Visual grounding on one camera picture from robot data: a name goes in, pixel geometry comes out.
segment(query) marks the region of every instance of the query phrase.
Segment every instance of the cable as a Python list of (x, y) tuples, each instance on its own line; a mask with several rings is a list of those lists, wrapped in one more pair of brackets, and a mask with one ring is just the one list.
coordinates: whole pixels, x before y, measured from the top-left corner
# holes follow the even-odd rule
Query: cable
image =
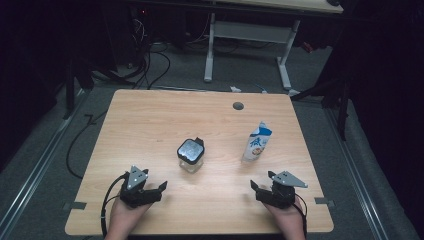
[(147, 54), (147, 59), (148, 59), (148, 61), (146, 63), (147, 68), (144, 70), (144, 74), (140, 77), (140, 79), (137, 80), (136, 85), (134, 86), (134, 87), (137, 87), (137, 84), (140, 83), (140, 85), (138, 86), (138, 89), (141, 88), (141, 86), (144, 82), (144, 80), (142, 81), (143, 78), (146, 80), (147, 86), (149, 86), (149, 80), (147, 79), (147, 73), (149, 72), (149, 69), (150, 69), (150, 51)]
[(105, 115), (107, 113), (107, 110), (106, 111), (104, 111), (103, 113), (101, 113), (99, 116), (97, 116), (96, 118), (94, 118), (93, 120), (91, 120), (90, 122), (88, 122), (87, 123), (87, 125), (85, 126), (85, 127), (83, 127), (79, 132), (78, 132), (78, 134), (74, 137), (74, 139), (72, 140), (72, 142), (71, 142), (71, 145), (69, 146), (69, 148), (68, 148), (68, 152), (66, 153), (66, 167), (68, 168), (68, 171), (74, 176), (74, 177), (76, 177), (76, 178), (79, 178), (79, 179), (82, 179), (82, 176), (80, 176), (80, 175), (78, 175), (78, 174), (76, 174), (73, 170), (72, 170), (72, 168), (71, 168), (71, 166), (70, 166), (70, 163), (69, 163), (69, 156), (70, 156), (70, 154), (71, 154), (71, 150), (72, 150), (72, 147), (74, 146), (74, 144), (75, 144), (75, 142), (78, 140), (78, 138), (81, 136), (81, 134), (89, 127), (89, 126), (91, 126), (93, 123), (95, 123), (99, 118), (101, 118), (101, 117), (103, 117), (103, 115)]
[(215, 51), (215, 52), (219, 52), (219, 53), (232, 53), (232, 52), (234, 52), (234, 51), (236, 51), (238, 48), (239, 48), (239, 44), (238, 44), (238, 41), (236, 41), (236, 40), (234, 40), (234, 39), (219, 39), (220, 41), (220, 43), (231, 43), (231, 42), (235, 42), (235, 46), (234, 46), (234, 48), (233, 49), (231, 49), (231, 50), (229, 50), (229, 51), (220, 51), (220, 50), (218, 50), (215, 46), (214, 46), (214, 48), (213, 48), (213, 50)]
[(117, 179), (115, 179), (115, 181), (113, 181), (113, 183), (110, 185), (109, 189), (107, 190), (107, 193), (106, 193), (105, 198), (103, 200), (102, 210), (100, 212), (100, 225), (102, 227), (103, 237), (106, 237), (106, 235), (107, 235), (106, 205), (111, 200), (111, 199), (108, 200), (109, 194), (112, 191), (113, 187), (116, 185), (116, 183), (118, 183), (122, 179), (128, 178), (128, 176), (129, 176), (129, 173), (125, 172), (123, 175), (121, 175)]
[[(133, 19), (133, 22), (136, 22), (139, 25), (138, 25), (137, 29), (134, 31), (134, 34), (132, 35), (132, 37), (134, 38), (135, 45), (137, 46), (137, 48), (142, 48), (144, 36), (146, 36), (145, 35), (146, 28), (144, 27), (144, 24), (140, 20), (138, 20), (136, 18)], [(143, 27), (143, 31), (142, 31), (141, 34), (139, 34), (138, 31), (140, 31), (140, 28), (141, 27)]]
[(151, 88), (152, 88), (152, 85), (156, 82), (156, 81), (158, 81), (161, 77), (163, 77), (163, 75), (165, 75), (167, 72), (168, 72), (168, 70), (169, 70), (169, 68), (171, 67), (171, 60), (165, 55), (165, 54), (163, 54), (163, 53), (160, 53), (160, 52), (157, 52), (156, 54), (159, 54), (159, 55), (161, 55), (161, 56), (163, 56), (164, 58), (166, 58), (166, 60), (168, 60), (168, 67), (166, 68), (166, 70), (159, 76), (159, 77), (157, 77), (155, 80), (153, 80), (150, 84), (148, 84), (148, 86), (147, 86), (147, 90), (150, 90)]
[(146, 62), (146, 59), (143, 58), (143, 61), (144, 61), (144, 65), (147, 66), (147, 68), (144, 70), (143, 75), (141, 75), (141, 77), (134, 83), (134, 86), (132, 87), (132, 89), (136, 89), (136, 88), (139, 88), (140, 89), (141, 85), (144, 82), (143, 78), (146, 76), (147, 71), (150, 68), (150, 60), (149, 60), (149, 63), (147, 63)]
[(193, 41), (191, 41), (191, 42), (187, 42), (187, 44), (190, 44), (190, 43), (197, 43), (197, 42), (204, 41), (205, 39), (209, 39), (209, 37), (205, 37), (205, 38), (203, 38), (203, 39), (201, 39), (201, 38), (205, 35), (206, 29), (208, 29), (208, 25), (209, 25), (210, 18), (211, 18), (211, 14), (209, 13), (209, 14), (208, 14), (208, 19), (206, 19), (205, 27), (203, 28), (203, 31), (202, 31), (202, 33), (200, 34), (200, 36), (199, 36), (196, 40), (193, 40)]
[[(89, 60), (84, 59), (84, 58), (80, 58), (80, 61), (83, 62), (84, 64), (86, 64), (87, 66), (89, 66), (91, 69), (94, 69), (95, 71), (103, 74), (104, 76), (108, 77), (110, 80), (115, 81), (117, 83), (121, 83), (121, 84), (125, 84), (125, 85), (132, 85), (132, 82), (127, 81), (127, 77), (121, 77), (116, 75), (115, 73), (109, 71), (108, 69), (105, 69), (103, 67), (97, 66), (95, 64), (92, 64)], [(139, 73), (136, 73), (137, 71), (128, 74), (130, 76), (132, 76), (133, 74), (135, 74), (135, 76)]]
[(118, 195), (116, 195), (115, 197), (111, 197), (111, 198), (109, 198), (107, 201), (106, 201), (106, 204), (108, 204), (111, 200), (113, 200), (113, 199), (115, 199), (115, 198), (117, 198), (117, 197), (119, 197), (120, 195), (118, 194)]
[(305, 235), (305, 239), (306, 239), (306, 235), (307, 235), (306, 216), (308, 215), (308, 206), (306, 205), (305, 200), (303, 200), (303, 198), (301, 196), (299, 196), (297, 193), (295, 193), (295, 194), (298, 198), (300, 198), (300, 200), (302, 200), (303, 204), (305, 204), (305, 213), (303, 213), (302, 210), (298, 206), (296, 206), (296, 204), (293, 203), (292, 205), (293, 205), (294, 208), (296, 208), (296, 210), (302, 216), (303, 234)]
[(123, 76), (123, 77), (118, 76), (115, 73), (110, 72), (110, 71), (105, 70), (105, 69), (99, 70), (99, 69), (101, 69), (99, 67), (96, 67), (96, 71), (98, 71), (99, 73), (101, 73), (105, 77), (99, 76), (94, 72), (91, 72), (91, 76), (93, 78), (101, 80), (101, 81), (115, 81), (117, 83), (121, 83), (121, 84), (125, 84), (125, 85), (134, 85), (134, 83), (127, 81), (127, 79), (139, 75), (141, 72), (143, 72), (145, 66), (146, 66), (145, 60), (144, 60), (144, 58), (142, 58), (142, 60), (140, 60), (139, 66), (137, 67), (137, 70), (135, 70), (134, 72), (129, 73), (129, 74)]

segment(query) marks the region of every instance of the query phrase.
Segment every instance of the black jar lid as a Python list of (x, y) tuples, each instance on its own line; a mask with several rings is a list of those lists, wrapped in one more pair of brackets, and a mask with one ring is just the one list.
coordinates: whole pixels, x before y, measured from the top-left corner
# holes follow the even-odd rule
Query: black jar lid
[(196, 138), (195, 140), (185, 140), (184, 143), (178, 148), (177, 154), (178, 158), (180, 158), (184, 162), (190, 165), (194, 165), (200, 160), (204, 152), (205, 147), (203, 144), (203, 140), (200, 138)]

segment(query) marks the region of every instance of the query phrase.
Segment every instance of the white desk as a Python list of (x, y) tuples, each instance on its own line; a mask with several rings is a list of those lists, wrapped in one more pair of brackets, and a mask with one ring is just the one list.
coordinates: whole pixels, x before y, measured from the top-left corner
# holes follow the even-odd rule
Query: white desk
[[(216, 0), (215, 2), (248, 4), (262, 7), (285, 8), (298, 11), (315, 11), (323, 13), (342, 13), (343, 8), (334, 7), (326, 0)], [(286, 69), (286, 61), (296, 37), (300, 21), (296, 20), (291, 28), (272, 27), (264, 25), (244, 24), (226, 21), (215, 21), (215, 14), (211, 14), (211, 23), (209, 31), (209, 49), (206, 57), (205, 82), (212, 81), (213, 75), (213, 45), (215, 37), (234, 38), (241, 40), (253, 40), (263, 42), (282, 43), (283, 52), (277, 57), (277, 65), (280, 70), (280, 76), (283, 87), (286, 90), (291, 89), (291, 83)]]

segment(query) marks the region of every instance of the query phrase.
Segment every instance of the gray carpet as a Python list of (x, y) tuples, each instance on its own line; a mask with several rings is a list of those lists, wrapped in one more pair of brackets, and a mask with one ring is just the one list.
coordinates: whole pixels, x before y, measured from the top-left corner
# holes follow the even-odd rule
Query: gray carpet
[[(157, 45), (155, 48), (160, 50), (164, 48), (164, 45)], [(261, 89), (255, 85), (259, 84), (270, 93), (286, 93), (282, 89), (274, 58), (249, 56), (246, 54), (249, 52), (248, 48), (224, 53), (224, 50), (228, 49), (230, 48), (218, 49), (222, 52), (217, 52), (215, 55), (214, 80), (212, 83), (205, 84), (203, 73), (206, 50), (185, 48), (183, 51), (169, 47), (162, 53), (170, 59), (170, 69), (153, 85), (152, 89), (171, 86), (230, 91), (230, 86), (236, 86), (243, 92), (261, 92)], [(311, 54), (299, 48), (292, 50), (287, 69), (295, 90), (305, 90), (314, 85), (330, 52), (331, 49), (317, 50)], [(151, 68), (147, 74), (150, 82), (167, 68), (167, 60), (163, 56), (152, 54), (151, 59)], [(50, 166), (8, 239), (83, 239), (83, 236), (68, 236), (64, 232), (69, 212), (63, 210), (63, 205), (75, 199), (80, 184), (80, 180), (67, 170), (66, 155), (74, 137), (86, 126), (89, 119), (86, 115), (98, 116), (104, 112), (108, 108), (114, 91), (118, 88), (124, 87), (107, 82), (96, 82), (96, 87), (88, 94), (70, 123), (63, 140), (58, 144)], [(0, 175), (0, 191), (2, 192), (0, 214), (2, 216), (6, 214), (42, 155), (45, 146), (63, 122), (62, 117), (66, 112), (64, 91), (59, 93), (58, 100), (57, 106), (43, 117), (12, 162)], [(374, 239), (347, 173), (343, 152), (337, 136), (332, 131), (333, 126), (328, 121), (326, 110), (323, 110), (316, 100), (316, 98), (307, 98), (304, 101), (294, 102), (294, 107), (324, 195), (334, 203), (330, 207), (330, 212), (335, 228), (330, 233), (309, 233), (308, 239)], [(102, 122), (103, 118), (100, 118), (96, 124), (90, 125), (77, 139), (70, 152), (70, 166), (78, 175), (83, 175), (85, 171)], [(346, 127), (346, 144), (364, 182), (369, 187), (370, 195), (385, 225), (388, 237), (419, 239), (369, 149), (352, 104), (349, 106)]]

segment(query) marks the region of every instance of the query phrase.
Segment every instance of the black cable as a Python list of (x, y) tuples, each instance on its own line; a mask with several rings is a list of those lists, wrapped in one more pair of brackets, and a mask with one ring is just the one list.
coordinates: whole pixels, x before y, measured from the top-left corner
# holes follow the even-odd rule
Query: black cable
[[(144, 58), (143, 58), (143, 65), (144, 66), (147, 66), (146, 59), (144, 59)], [(143, 84), (142, 79), (144, 78), (144, 76), (146, 76), (146, 73), (147, 73), (147, 70), (144, 69), (143, 75), (141, 75), (141, 77), (137, 81), (135, 81), (134, 86), (132, 87), (132, 89), (137, 88), (137, 85), (140, 85), (141, 86)]]
[(108, 69), (105, 69), (103, 67), (97, 66), (93, 63), (91, 63), (89, 60), (84, 59), (84, 58), (79, 58), (79, 60), (84, 63), (85, 65), (89, 66), (90, 69), (93, 69), (99, 73), (101, 73), (102, 75), (108, 77), (110, 80), (115, 81), (117, 83), (121, 83), (121, 84), (125, 84), (125, 85), (133, 85), (132, 82), (127, 81), (126, 78), (118, 76), (114, 73), (112, 73), (111, 71), (109, 71)]
[(141, 82), (140, 83), (140, 85), (138, 86), (138, 88), (140, 89), (141, 88), (141, 86), (142, 86), (142, 84), (143, 84), (143, 82), (144, 82), (144, 80), (143, 81), (141, 81), (143, 78), (146, 80), (146, 83), (147, 83), (147, 86), (149, 86), (149, 80), (147, 79), (147, 73), (149, 72), (149, 70), (150, 70), (150, 51), (147, 53), (147, 68), (146, 68), (146, 70), (144, 70), (144, 74), (140, 77), (140, 79), (138, 79), (137, 80), (137, 84), (139, 83), (139, 82)]
[(147, 74), (147, 71), (145, 71), (144, 73), (143, 73), (143, 75), (141, 75), (141, 77), (136, 81), (136, 83), (134, 84), (134, 86), (133, 86), (133, 88), (132, 89), (136, 89), (136, 88), (138, 88), (138, 89), (140, 89), (141, 88), (141, 86), (143, 85), (143, 82), (144, 82), (144, 80), (143, 79), (146, 79), (145, 78), (145, 76), (146, 76), (146, 74)]
[(159, 55), (161, 55), (161, 56), (163, 56), (164, 58), (166, 58), (166, 60), (168, 60), (168, 67), (166, 68), (166, 70), (159, 76), (159, 77), (157, 77), (155, 80), (153, 80), (150, 84), (148, 84), (148, 86), (147, 86), (147, 90), (150, 90), (151, 88), (152, 88), (152, 85), (156, 82), (156, 81), (158, 81), (161, 77), (163, 77), (163, 75), (165, 75), (167, 72), (168, 72), (168, 70), (169, 70), (169, 68), (171, 67), (171, 60), (165, 55), (165, 54), (163, 54), (163, 53), (160, 53), (160, 52), (157, 52), (156, 54), (159, 54)]
[(100, 81), (115, 81), (115, 82), (120, 83), (120, 84), (134, 85), (134, 83), (132, 83), (130, 81), (127, 81), (127, 79), (132, 78), (132, 77), (135, 77), (135, 76), (139, 75), (140, 73), (142, 73), (144, 71), (145, 66), (146, 66), (145, 65), (145, 60), (143, 58), (142, 60), (140, 60), (139, 66), (137, 67), (137, 69), (134, 72), (129, 73), (129, 74), (123, 76), (123, 77), (118, 76), (118, 75), (115, 75), (114, 73), (112, 73), (110, 71), (108, 71), (108, 74), (105, 75), (104, 72), (106, 70), (103, 70), (102, 72), (99, 71), (105, 77), (100, 76), (100, 75), (98, 75), (98, 74), (96, 74), (94, 72), (91, 72), (91, 77), (93, 77), (95, 79), (98, 79)]
[(308, 206), (306, 205), (305, 200), (303, 200), (303, 198), (301, 196), (299, 196), (297, 193), (295, 193), (296, 196), (298, 198), (300, 198), (300, 200), (302, 200), (303, 204), (305, 205), (305, 214), (302, 212), (302, 210), (296, 206), (296, 204), (292, 204), (294, 208), (296, 208), (296, 210), (300, 213), (300, 215), (302, 216), (302, 223), (303, 223), (303, 234), (305, 235), (305, 239), (306, 239), (306, 235), (307, 235), (307, 222), (306, 222), (306, 216), (308, 215)]
[(111, 197), (111, 198), (109, 198), (107, 201), (106, 201), (106, 204), (108, 204), (110, 201), (112, 201), (113, 199), (115, 199), (115, 198), (117, 198), (117, 197), (119, 197), (120, 195), (118, 194), (118, 195), (116, 195), (115, 197)]
[(90, 122), (88, 122), (87, 123), (87, 125), (85, 126), (85, 127), (83, 127), (79, 132), (78, 132), (78, 134), (74, 137), (74, 139), (72, 140), (72, 142), (71, 142), (71, 145), (69, 145), (69, 148), (68, 148), (68, 152), (66, 153), (66, 167), (68, 168), (68, 171), (74, 176), (74, 177), (77, 177), (77, 178), (79, 178), (79, 179), (82, 179), (82, 176), (80, 176), (80, 175), (78, 175), (78, 174), (76, 174), (73, 170), (72, 170), (72, 168), (71, 168), (71, 166), (70, 166), (70, 163), (69, 163), (69, 156), (70, 156), (70, 154), (71, 154), (71, 150), (72, 150), (72, 147), (74, 146), (74, 144), (75, 144), (75, 142), (78, 140), (78, 138), (81, 136), (81, 134), (89, 127), (89, 126), (91, 126), (93, 123), (95, 123), (99, 118), (101, 118), (103, 115), (105, 115), (107, 113), (107, 110), (106, 111), (104, 111), (103, 113), (101, 113), (99, 116), (97, 116), (96, 118), (94, 118), (93, 120), (91, 120)]
[(101, 224), (101, 227), (102, 227), (103, 237), (106, 237), (106, 235), (107, 235), (106, 205), (110, 201), (110, 199), (108, 200), (109, 194), (112, 191), (113, 187), (116, 185), (116, 183), (118, 183), (122, 179), (128, 178), (128, 176), (129, 176), (129, 173), (125, 172), (123, 175), (121, 175), (117, 179), (115, 179), (115, 181), (113, 181), (113, 183), (110, 185), (109, 189), (107, 190), (107, 193), (106, 193), (105, 198), (103, 200), (102, 210), (100, 212), (100, 224)]

